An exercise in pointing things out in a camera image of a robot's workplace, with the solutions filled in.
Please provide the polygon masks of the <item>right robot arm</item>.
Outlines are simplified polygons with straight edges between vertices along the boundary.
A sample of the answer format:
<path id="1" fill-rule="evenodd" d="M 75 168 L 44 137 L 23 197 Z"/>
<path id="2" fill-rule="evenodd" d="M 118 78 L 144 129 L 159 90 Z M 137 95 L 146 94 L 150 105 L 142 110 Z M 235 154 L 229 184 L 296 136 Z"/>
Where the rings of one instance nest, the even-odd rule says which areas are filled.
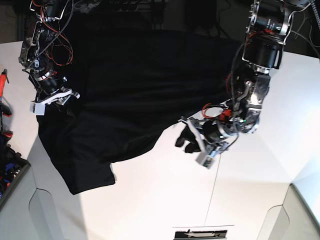
<path id="1" fill-rule="evenodd" d="M 32 0 L 18 62 L 36 90 L 35 103 L 64 106 L 80 95 L 66 86 L 61 68 L 74 60 L 71 42 L 64 34 L 74 10 L 73 0 Z"/>

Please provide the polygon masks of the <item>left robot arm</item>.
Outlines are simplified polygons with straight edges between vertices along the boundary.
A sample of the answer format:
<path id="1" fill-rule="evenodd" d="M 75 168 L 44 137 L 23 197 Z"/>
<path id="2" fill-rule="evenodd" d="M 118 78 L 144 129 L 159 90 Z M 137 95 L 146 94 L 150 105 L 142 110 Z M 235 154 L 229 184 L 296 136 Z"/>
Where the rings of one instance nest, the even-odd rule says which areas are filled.
<path id="1" fill-rule="evenodd" d="M 280 68 L 284 48 L 292 32 L 294 15 L 315 7 L 313 0 L 255 0 L 249 12 L 244 43 L 238 48 L 226 78 L 230 99 L 224 104 L 206 104 L 203 119 L 183 119 L 186 127 L 175 142 L 185 152 L 216 156 L 231 146 L 229 138 L 253 133 L 260 122 L 263 102 L 270 89 L 270 71 Z M 221 108 L 217 116 L 207 110 Z"/>

